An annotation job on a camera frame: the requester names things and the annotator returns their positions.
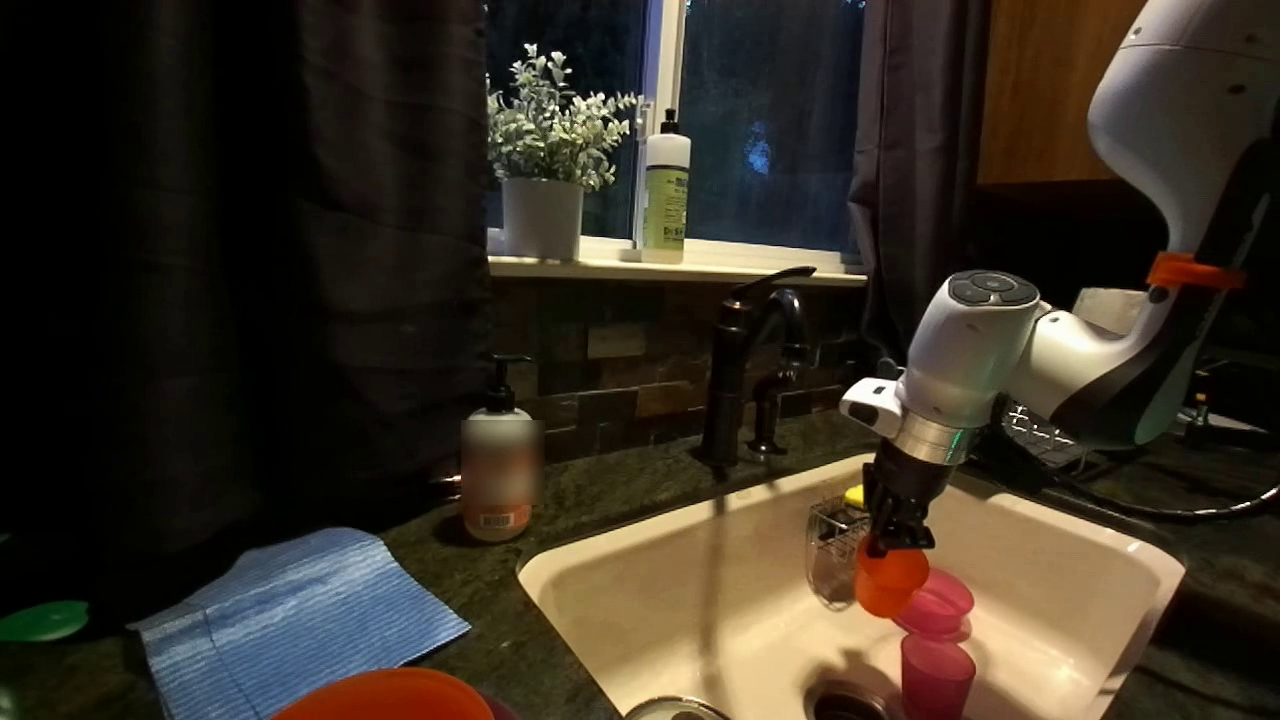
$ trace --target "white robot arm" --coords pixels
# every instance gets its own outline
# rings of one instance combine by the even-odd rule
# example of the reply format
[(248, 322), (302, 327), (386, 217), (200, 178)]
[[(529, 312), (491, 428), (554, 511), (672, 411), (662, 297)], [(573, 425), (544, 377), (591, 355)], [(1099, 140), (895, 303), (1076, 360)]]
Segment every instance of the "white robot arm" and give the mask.
[(1092, 95), (1086, 136), (1160, 210), (1168, 251), (1147, 287), (1086, 287), (1071, 312), (1007, 272), (943, 280), (902, 377), (845, 391), (845, 411), (882, 438), (869, 465), (877, 551), (932, 545), (927, 501), (997, 401), (1099, 449), (1168, 434), (1280, 203), (1280, 0), (1147, 0)]

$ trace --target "wooden cabinet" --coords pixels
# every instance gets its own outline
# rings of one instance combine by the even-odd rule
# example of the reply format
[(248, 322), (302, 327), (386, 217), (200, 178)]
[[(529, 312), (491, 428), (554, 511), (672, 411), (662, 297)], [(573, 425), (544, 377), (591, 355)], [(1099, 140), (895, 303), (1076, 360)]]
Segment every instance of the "wooden cabinet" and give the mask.
[(1142, 0), (990, 0), (979, 184), (1107, 179), (1086, 99)]

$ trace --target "kitchen sink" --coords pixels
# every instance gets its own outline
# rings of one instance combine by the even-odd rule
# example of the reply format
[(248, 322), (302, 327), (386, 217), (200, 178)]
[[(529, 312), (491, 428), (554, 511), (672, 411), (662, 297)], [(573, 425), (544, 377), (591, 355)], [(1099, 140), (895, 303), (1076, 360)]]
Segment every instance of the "kitchen sink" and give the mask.
[[(840, 686), (890, 718), (902, 634), (865, 608), (827, 608), (803, 580), (803, 516), (858, 479), (865, 459), (546, 547), (519, 586), (621, 714), (688, 695), (735, 720), (803, 720), (812, 689)], [(979, 672), (964, 718), (1104, 718), (1185, 564), (960, 485), (932, 506), (927, 556), (975, 598), (969, 647)]]

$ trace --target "window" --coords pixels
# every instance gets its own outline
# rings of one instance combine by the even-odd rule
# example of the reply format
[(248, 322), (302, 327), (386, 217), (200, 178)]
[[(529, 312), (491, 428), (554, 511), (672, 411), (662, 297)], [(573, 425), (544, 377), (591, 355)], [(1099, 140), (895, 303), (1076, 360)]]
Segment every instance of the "window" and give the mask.
[[(688, 238), (851, 255), (847, 179), (858, 0), (491, 0), (488, 69), (519, 44), (569, 53), (577, 89), (680, 109), (692, 136)], [(582, 231), (630, 238), (634, 150), (591, 194)]]

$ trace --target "granite countertop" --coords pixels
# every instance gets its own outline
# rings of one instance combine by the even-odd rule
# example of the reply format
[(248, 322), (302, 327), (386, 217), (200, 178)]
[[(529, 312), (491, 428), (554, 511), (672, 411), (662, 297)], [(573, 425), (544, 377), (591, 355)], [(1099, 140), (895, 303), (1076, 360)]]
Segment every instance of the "granite countertop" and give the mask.
[[(457, 506), (420, 511), (385, 533), (397, 561), (474, 629), (423, 656), (498, 695), (519, 720), (616, 718), (554, 629), (515, 586), (524, 561), (544, 547), (630, 523), (639, 516), (706, 501), (767, 477), (869, 451), (873, 441), (845, 416), (787, 421), (785, 459), (741, 465), (728, 485), (688, 456), (692, 441), (609, 451), (540, 469), (536, 520), (513, 545), (471, 545), (457, 523)], [(1246, 492), (1277, 479), (1280, 456), (1165, 451), (1186, 477), (1208, 469), (1212, 485), (1120, 469), (1092, 485), (1096, 495), (1138, 506), (1186, 506), (1220, 492)], [(1172, 545), (1186, 561), (1186, 580), (1168, 608), (1142, 663), (1111, 703), (1123, 718), (1280, 718), (1280, 511), (1234, 520), (1150, 520), (1138, 533)], [(17, 689), (23, 718), (135, 720), (159, 718), (156, 694), (126, 636), (63, 639), (41, 647), (0, 647), (0, 686)]]

